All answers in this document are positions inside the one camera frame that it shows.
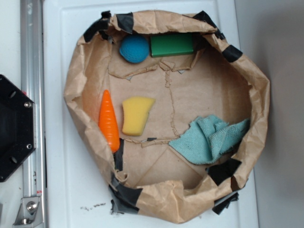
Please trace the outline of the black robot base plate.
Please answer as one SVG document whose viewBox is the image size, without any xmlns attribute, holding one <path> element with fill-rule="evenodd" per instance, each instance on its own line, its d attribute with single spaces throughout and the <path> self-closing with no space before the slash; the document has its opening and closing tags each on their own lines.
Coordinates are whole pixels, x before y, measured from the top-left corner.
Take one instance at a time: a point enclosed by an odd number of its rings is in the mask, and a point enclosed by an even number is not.
<svg viewBox="0 0 304 228">
<path fill-rule="evenodd" d="M 34 102 L 1 75 L 0 181 L 8 180 L 34 149 Z"/>
</svg>

